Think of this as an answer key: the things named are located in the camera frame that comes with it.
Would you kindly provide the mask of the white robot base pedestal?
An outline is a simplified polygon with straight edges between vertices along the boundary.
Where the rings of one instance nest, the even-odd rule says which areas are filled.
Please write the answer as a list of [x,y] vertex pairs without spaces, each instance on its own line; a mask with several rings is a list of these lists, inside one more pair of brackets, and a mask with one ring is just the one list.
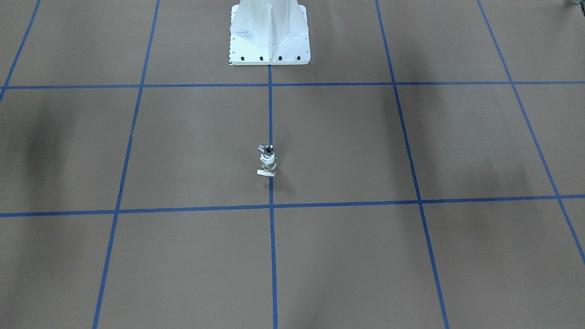
[[296,0],[241,0],[230,10],[229,64],[311,62],[307,8]]

